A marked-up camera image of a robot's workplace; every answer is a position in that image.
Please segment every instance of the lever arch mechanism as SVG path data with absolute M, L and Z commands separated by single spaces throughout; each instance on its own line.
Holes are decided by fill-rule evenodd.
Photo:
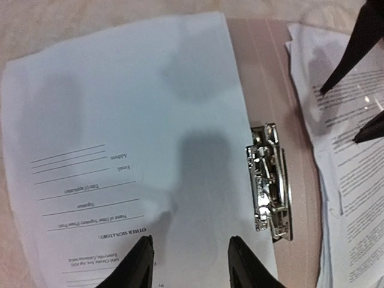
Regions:
M 253 146 L 246 148 L 257 231 L 270 229 L 273 241 L 291 241 L 291 192 L 284 150 L 275 124 L 251 129 Z

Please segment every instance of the document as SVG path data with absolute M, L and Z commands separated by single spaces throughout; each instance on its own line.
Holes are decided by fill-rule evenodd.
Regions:
M 352 139 L 383 109 L 384 51 L 375 47 L 324 97 L 319 89 L 349 37 L 298 24 L 289 31 L 291 74 L 322 176 L 318 287 L 370 287 L 384 275 L 384 141 Z
M 143 235 L 153 287 L 229 287 L 256 232 L 252 138 L 224 16 L 108 29 L 11 61 L 2 132 L 11 206 L 37 287 L 95 287 Z

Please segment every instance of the form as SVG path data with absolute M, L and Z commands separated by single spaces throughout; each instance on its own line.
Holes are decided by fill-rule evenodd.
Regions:
M 40 288 L 95 287 L 143 235 L 153 287 L 229 287 L 239 235 L 256 232 L 252 144 L 220 13 L 134 23 L 11 61 L 2 132 L 11 206 Z
M 321 278 L 318 287 L 370 287 L 384 274 L 384 141 L 356 145 L 352 139 L 383 109 L 384 53 L 375 47 L 324 97 L 319 89 L 349 37 L 302 25 L 289 30 L 291 74 L 322 176 L 323 227 L 329 229 L 322 260 L 331 280 Z

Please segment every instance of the horizontal line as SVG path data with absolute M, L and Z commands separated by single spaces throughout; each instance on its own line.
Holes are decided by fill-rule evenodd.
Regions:
M 117 204 L 123 204 L 123 203 L 127 203 L 127 202 L 133 202 L 133 201 L 137 201 L 137 200 L 140 200 L 140 198 L 135 198 L 135 199 L 131 199 L 131 200 L 126 200 L 126 201 L 121 201 L 121 202 L 116 202 L 116 203 L 111 203 L 111 204 L 106 204 L 106 205 L 100 205 L 100 206 L 90 207 L 90 208 L 85 208 L 85 209 L 77 209 L 77 210 L 57 212 L 57 213 L 52 213 L 52 214 L 44 214 L 42 216 L 45 217 L 45 216 L 53 216 L 53 215 L 59 215 L 59 214 L 65 214 L 65 213 L 79 212 L 79 211 L 84 211 L 84 210 L 91 210 L 91 209 L 96 209 L 96 208 L 113 206 L 113 205 L 117 205 Z
M 48 160 L 48 159 L 52 159 L 52 158 L 56 158 L 56 157 L 60 157 L 60 156 L 64 156 L 64 155 L 68 155 L 68 154 L 72 154 L 72 153 L 76 153 L 76 152 L 81 152 L 81 151 L 85 151 L 85 150 L 99 148 L 99 147 L 103 147 L 103 146 L 105 146 L 105 144 L 101 144 L 101 145 L 97 145 L 97 146 L 93 146 L 93 147 L 88 147 L 88 148 L 84 148 L 84 149 L 80 149 L 80 150 L 75 150 L 75 151 L 71 151 L 71 152 L 67 152 L 67 153 L 63 153 L 63 154 L 59 154 L 59 155 L 55 155 L 55 156 L 50 156 L 50 157 L 39 159 L 39 160 L 34 160 L 34 161 L 31 161 L 30 163 L 32 164 L 32 163 L 36 163 L 36 162 L 40 162 L 40 161 L 44 161 L 44 160 Z
M 90 155 L 95 155 L 95 154 L 99 154 L 99 153 L 104 153 L 104 152 L 107 152 L 107 151 L 106 150 L 102 150 L 102 151 L 98 151 L 98 152 L 94 152 L 94 153 L 88 153 L 88 154 L 81 155 L 81 156 L 67 158 L 67 159 L 64 159 L 64 160 L 59 160 L 59 161 L 55 161 L 55 162 L 51 162 L 51 163 L 47 163 L 47 164 L 42 164 L 42 165 L 39 165 L 39 166 L 34 166 L 34 167 L 31 167 L 31 169 L 35 169 L 35 168 L 39 168 L 39 167 L 43 167 L 43 166 L 47 166 L 47 165 L 51 165 L 51 164 L 55 164 L 55 163 L 60 163 L 60 162 L 64 162 L 64 161 L 68 161 L 68 160 L 72 160 L 72 159 L 77 159 L 77 158 L 81 158 L 81 157 L 86 157 L 86 156 L 90 156 Z
M 111 185 L 111 186 L 105 186 L 105 187 L 96 188 L 96 189 L 87 190 L 87 191 L 82 191 L 82 192 L 77 192 L 77 193 L 71 193 L 71 194 L 64 194 L 64 195 L 57 195 L 57 196 L 47 197 L 47 198 L 41 198 L 41 199 L 38 199 L 38 201 L 49 200 L 49 199 L 65 197 L 65 196 L 71 196 L 71 195 L 77 195 L 77 194 L 82 194 L 82 193 L 87 193 L 87 192 L 93 192 L 93 191 L 103 190 L 103 189 L 117 187 L 117 186 L 121 186 L 121 185 L 131 184 L 131 183 L 135 183 L 135 182 L 136 181 L 130 181 L 130 182 L 126 182 L 126 183 L 119 183 L 119 184 L 115 184 L 115 185 Z
M 76 283 L 76 282 L 84 282 L 84 281 L 93 281 L 93 280 L 102 280 L 105 279 L 106 277 L 101 277 L 101 278 L 92 278 L 92 279 L 82 279 L 82 280 L 68 280 L 66 281 L 67 283 Z
M 86 287 L 86 286 L 93 286 L 93 285 L 99 285 L 100 283 L 92 283 L 92 284 L 83 284 L 83 285 L 69 285 L 67 287 Z
M 99 269 L 93 269 L 93 270 L 81 270 L 81 271 L 71 271 L 71 272 L 61 272 L 61 274 L 71 274 L 71 273 L 83 273 L 83 272 L 92 272 L 92 271 L 100 271 L 100 270 L 107 270 L 107 269 L 115 269 L 115 267 L 110 268 L 99 268 Z
M 116 220 L 116 221 L 112 221 L 112 222 L 103 222 L 103 223 L 98 223 L 98 224 L 91 224 L 91 225 L 84 225 L 84 226 L 75 226 L 75 227 L 69 227 L 69 228 L 64 228 L 64 229 L 51 229 L 51 230 L 47 230 L 47 232 L 60 231 L 60 230 L 68 230 L 68 229 L 75 229 L 75 228 L 86 228 L 86 227 L 90 227 L 90 226 L 97 226 L 97 225 L 103 225 L 103 224 L 112 224 L 112 223 L 116 223 L 116 222 L 121 222 L 121 221 L 127 221 L 127 220 L 133 220 L 133 219 L 137 219 L 137 218 L 142 218 L 144 216 L 145 215 L 140 215 L 140 216 L 130 217 L 130 218 L 127 218 L 127 219 L 121 219 L 121 220 Z
M 72 177 L 87 175 L 87 174 L 101 172 L 101 171 L 105 171 L 105 170 L 109 170 L 109 168 L 100 169 L 100 170 L 96 170 L 96 171 L 90 171 L 90 172 L 81 173 L 81 174 L 77 174 L 77 175 L 71 175 L 71 176 L 67 176 L 67 177 L 63 177 L 63 178 L 58 178 L 58 179 L 53 179 L 53 180 L 48 180 L 48 181 L 44 181 L 44 182 L 39 182 L 39 183 L 35 183 L 34 185 L 44 184 L 44 183 L 48 183 L 48 182 L 54 182 L 54 181 L 57 181 L 57 180 L 68 179 L 68 178 L 72 178 Z
M 108 158 L 108 157 L 107 157 L 107 156 L 104 156 L 104 157 L 99 157 L 99 158 L 90 159 L 90 160 L 86 160 L 86 161 L 81 161 L 81 162 L 77 162 L 77 163 L 71 163 L 71 164 L 64 165 L 64 166 L 59 166 L 59 167 L 55 167 L 55 168 L 50 168 L 50 169 L 46 169 L 46 170 L 42 170 L 42 171 L 38 171 L 38 172 L 34 172 L 34 173 L 32 173 L 32 174 L 39 174 L 39 173 L 48 172 L 48 171 L 51 171 L 51 170 L 56 170 L 56 169 L 60 169 L 60 168 L 68 167 L 68 166 L 73 166 L 73 165 L 78 165 L 78 164 L 88 163 L 88 162 L 97 161 L 97 160 L 101 160 L 101 159 L 105 159 L 105 158 Z

